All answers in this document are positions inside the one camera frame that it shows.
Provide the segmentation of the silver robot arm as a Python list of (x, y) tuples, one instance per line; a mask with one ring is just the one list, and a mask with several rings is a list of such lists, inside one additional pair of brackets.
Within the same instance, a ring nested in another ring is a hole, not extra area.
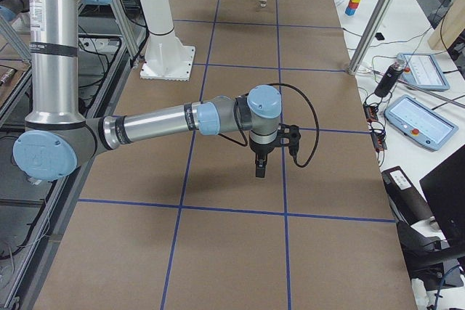
[[(123, 144), (199, 131), (219, 135), (247, 131), (256, 175), (280, 146), (282, 99), (268, 85), (246, 96), (216, 97), (133, 116), (87, 119), (78, 110), (78, 6), (86, 0), (29, 0), (33, 108), (12, 154), (33, 178), (55, 181), (102, 152)], [(110, 0), (95, 0), (99, 3)]]

